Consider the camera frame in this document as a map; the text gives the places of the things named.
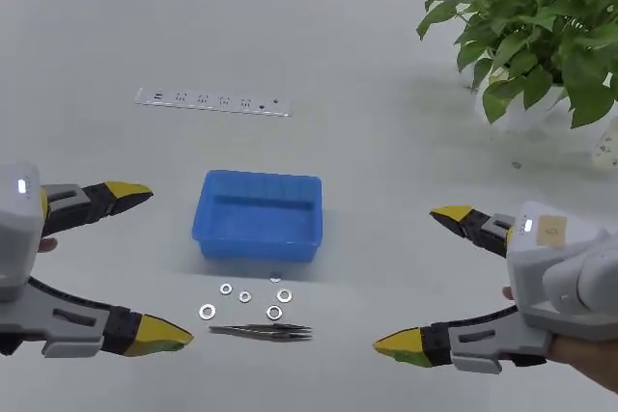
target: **power strip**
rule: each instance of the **power strip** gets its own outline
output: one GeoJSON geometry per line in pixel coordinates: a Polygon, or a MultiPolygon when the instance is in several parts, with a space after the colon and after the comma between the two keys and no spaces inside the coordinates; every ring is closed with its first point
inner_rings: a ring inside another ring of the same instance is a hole
{"type": "Polygon", "coordinates": [[[248,113],[252,115],[291,116],[292,104],[279,98],[229,96],[216,92],[163,91],[140,89],[135,103],[149,106],[192,108],[196,110],[248,113]]]}

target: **human hand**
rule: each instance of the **human hand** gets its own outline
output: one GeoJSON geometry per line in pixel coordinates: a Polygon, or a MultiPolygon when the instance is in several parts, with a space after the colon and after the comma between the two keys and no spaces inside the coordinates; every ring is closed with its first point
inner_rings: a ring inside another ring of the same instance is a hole
{"type": "MultiPolygon", "coordinates": [[[[502,294],[513,300],[509,287],[503,288],[502,294]]],[[[548,359],[571,366],[607,390],[618,394],[618,342],[592,343],[556,336],[549,348],[548,359]]]]}
{"type": "Polygon", "coordinates": [[[58,240],[55,238],[42,238],[39,243],[39,253],[49,253],[58,246],[58,240]]]}

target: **gray gripper housing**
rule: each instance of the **gray gripper housing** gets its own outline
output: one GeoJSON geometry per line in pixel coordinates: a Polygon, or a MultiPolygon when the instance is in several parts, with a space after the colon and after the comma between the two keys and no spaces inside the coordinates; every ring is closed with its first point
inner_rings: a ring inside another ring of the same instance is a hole
{"type": "Polygon", "coordinates": [[[109,306],[62,293],[31,278],[19,298],[0,303],[0,333],[45,340],[45,357],[92,357],[103,345],[109,306]]]}
{"type": "Polygon", "coordinates": [[[449,328],[451,360],[460,371],[495,373],[502,371],[504,354],[546,356],[552,335],[525,323],[520,312],[485,323],[449,328]]]}

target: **label sticker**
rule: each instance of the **label sticker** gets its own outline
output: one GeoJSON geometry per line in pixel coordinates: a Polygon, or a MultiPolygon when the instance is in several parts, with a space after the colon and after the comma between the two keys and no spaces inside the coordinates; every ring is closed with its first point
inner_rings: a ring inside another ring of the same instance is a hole
{"type": "Polygon", "coordinates": [[[564,248],[567,234],[565,216],[539,216],[537,245],[548,248],[564,248]]]}

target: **yellow fingertip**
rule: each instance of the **yellow fingertip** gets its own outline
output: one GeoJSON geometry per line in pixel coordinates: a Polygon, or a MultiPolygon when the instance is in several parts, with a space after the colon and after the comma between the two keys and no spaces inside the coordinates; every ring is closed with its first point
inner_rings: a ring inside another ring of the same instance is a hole
{"type": "Polygon", "coordinates": [[[443,206],[432,209],[432,214],[440,214],[442,216],[450,217],[456,222],[460,222],[472,209],[472,206],[443,206]]]}
{"type": "Polygon", "coordinates": [[[374,349],[399,362],[429,368],[432,363],[423,351],[423,338],[420,328],[409,328],[382,338],[374,343],[374,349]]]}
{"type": "Polygon", "coordinates": [[[117,199],[131,195],[153,194],[150,188],[146,185],[140,185],[139,183],[109,181],[105,183],[105,186],[109,188],[109,191],[112,192],[117,199]]]}
{"type": "Polygon", "coordinates": [[[193,335],[178,325],[155,316],[143,315],[135,340],[125,356],[144,356],[155,352],[178,351],[193,341],[193,335]]]}
{"type": "Polygon", "coordinates": [[[49,199],[47,198],[47,192],[44,188],[41,189],[41,207],[42,217],[43,219],[47,219],[47,214],[49,214],[49,199]]]}

